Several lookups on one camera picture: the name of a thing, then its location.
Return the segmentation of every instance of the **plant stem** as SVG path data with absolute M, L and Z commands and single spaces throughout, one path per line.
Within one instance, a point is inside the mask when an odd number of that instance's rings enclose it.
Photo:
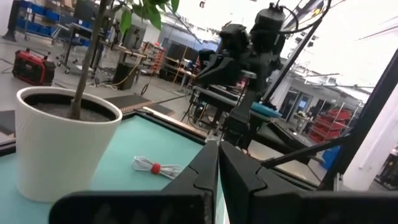
M 101 0 L 98 9 L 98 15 L 95 17 L 94 28 L 91 33 L 90 45 L 88 46 L 84 63 L 81 68 L 81 76 L 79 80 L 79 84 L 76 89 L 75 98 L 71 101 L 70 104 L 70 118 L 71 119 L 80 119 L 80 110 L 81 110 L 81 99 L 83 97 L 83 92 L 86 88 L 86 82 L 88 78 L 88 69 L 90 67 L 91 58 L 94 55 L 96 43 L 98 41 L 98 36 L 101 31 L 101 25 L 103 23 L 103 17 L 106 11 L 106 5 L 108 0 Z

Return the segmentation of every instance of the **red generator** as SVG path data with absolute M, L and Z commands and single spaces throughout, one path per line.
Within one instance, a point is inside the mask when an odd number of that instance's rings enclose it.
M 33 55 L 31 52 L 35 52 L 40 56 Z M 14 77 L 31 85 L 50 86 L 54 79 L 56 66 L 54 62 L 50 62 L 47 59 L 48 55 L 31 49 L 18 50 L 15 52 L 12 74 Z

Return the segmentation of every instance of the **white flower pot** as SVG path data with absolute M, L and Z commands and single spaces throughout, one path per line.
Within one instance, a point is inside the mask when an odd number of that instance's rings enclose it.
M 44 113 L 28 105 L 28 96 L 74 96 L 74 90 L 28 87 L 17 93 L 17 188 L 38 202 L 88 190 L 97 165 L 122 119 L 122 112 L 93 95 L 83 99 L 102 106 L 114 119 L 87 122 Z

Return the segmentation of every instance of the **black floor mat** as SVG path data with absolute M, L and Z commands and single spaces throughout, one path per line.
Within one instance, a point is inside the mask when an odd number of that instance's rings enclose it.
M 151 100 L 145 99 L 139 95 L 129 95 L 129 96 L 119 96 L 107 98 L 109 102 L 114 104 L 120 109 L 131 108 L 134 106 L 145 106 L 145 104 L 151 104 Z M 151 105 L 149 108 L 160 112 L 165 115 L 171 115 L 174 111 L 161 106 L 161 105 Z M 15 111 L 0 111 L 0 132 L 5 135 L 10 135 L 15 133 Z
M 151 106 L 148 106 L 148 108 L 155 110 L 159 113 L 165 114 L 165 115 L 171 115 L 174 113 L 174 111 L 172 111 L 162 105 L 151 105 Z
M 126 108 L 129 106 L 150 102 L 150 100 L 145 99 L 144 97 L 141 97 L 139 95 L 117 96 L 112 98 L 105 98 L 105 100 L 108 100 L 118 108 Z
M 5 135 L 15 133 L 15 111 L 0 111 L 0 132 Z

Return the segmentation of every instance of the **potted plant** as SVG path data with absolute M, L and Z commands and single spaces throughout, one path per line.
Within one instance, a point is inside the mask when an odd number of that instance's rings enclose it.
M 131 13 L 161 27 L 160 9 L 168 0 L 128 0 L 121 30 L 127 31 Z M 17 188 L 38 202 L 54 202 L 66 194 L 88 190 L 97 165 L 121 122 L 122 112 L 99 97 L 85 94 L 90 60 L 109 0 L 101 0 L 91 44 L 76 90 L 28 87 L 18 91 L 16 105 Z M 172 0 L 174 11 L 178 0 Z

